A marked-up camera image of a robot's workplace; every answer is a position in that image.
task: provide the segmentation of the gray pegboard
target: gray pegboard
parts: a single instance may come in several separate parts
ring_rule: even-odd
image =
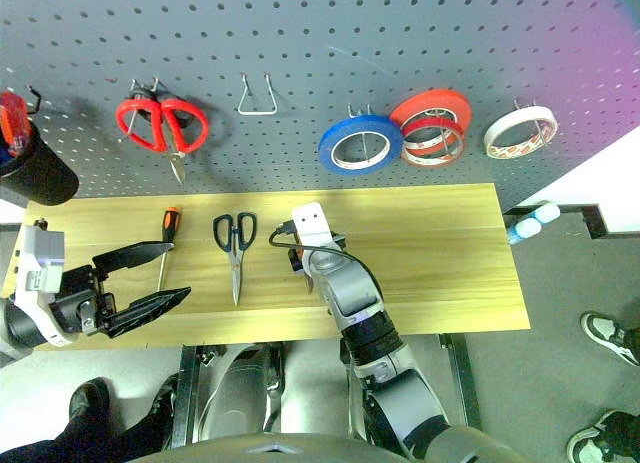
[[[79,197],[495,181],[509,208],[639,121],[638,0],[1,1],[2,84],[44,95],[34,121],[80,176]],[[262,107],[265,71],[280,112],[240,116],[240,72]],[[182,188],[166,160],[117,141],[130,79],[156,75],[212,121]],[[471,101],[461,160],[355,178],[318,164],[348,103],[388,114],[429,88]],[[559,133],[530,156],[490,160],[482,135],[514,98],[551,107]]]

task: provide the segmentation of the wooden table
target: wooden table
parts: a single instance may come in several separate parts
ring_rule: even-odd
[[[164,209],[182,208],[164,287],[191,286],[191,294],[151,324],[114,340],[81,337],[70,349],[337,337],[325,305],[293,274],[286,250],[267,243],[294,207],[312,201],[376,275],[401,334],[529,328],[492,184],[78,199],[55,207],[31,203],[25,222],[44,217],[50,230],[65,232],[65,269],[71,269],[111,249],[160,239]],[[213,242],[211,221],[243,210],[257,213],[258,236],[245,253],[234,307],[227,255]],[[116,271],[105,290],[123,309],[155,291],[159,266],[160,258]],[[9,273],[3,296],[15,287]]]

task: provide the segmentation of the black container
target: black container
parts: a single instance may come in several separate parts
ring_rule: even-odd
[[[42,205],[59,205],[78,191],[78,177],[58,158],[31,125],[22,153],[0,166],[0,184]]]

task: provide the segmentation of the blue tape roll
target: blue tape roll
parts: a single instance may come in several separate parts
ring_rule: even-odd
[[[334,155],[335,148],[350,136],[360,133],[374,133],[384,138],[387,143],[378,155],[369,162],[350,163],[338,160]],[[403,137],[400,129],[389,119],[378,115],[362,115],[341,121],[329,128],[318,145],[320,163],[327,170],[339,175],[358,176],[372,173],[387,166],[400,156]]]

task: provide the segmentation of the sneaker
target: sneaker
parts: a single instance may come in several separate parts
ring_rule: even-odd
[[[602,433],[606,429],[606,419],[614,413],[615,410],[608,410],[600,417],[598,422],[580,430],[571,437],[567,443],[567,459],[571,463],[602,463],[614,461],[615,453],[613,448],[606,439],[602,437]]]
[[[598,313],[585,313],[580,318],[580,324],[593,341],[609,348],[630,365],[640,366],[631,350],[624,346],[625,329],[620,324]]]
[[[162,449],[169,449],[171,446],[171,435],[173,433],[173,415],[178,391],[178,374],[175,373],[164,380],[162,386],[156,393],[148,416],[160,418],[163,420],[164,437]]]
[[[69,401],[69,420],[94,411],[99,418],[109,415],[109,388],[102,378],[80,385]]]

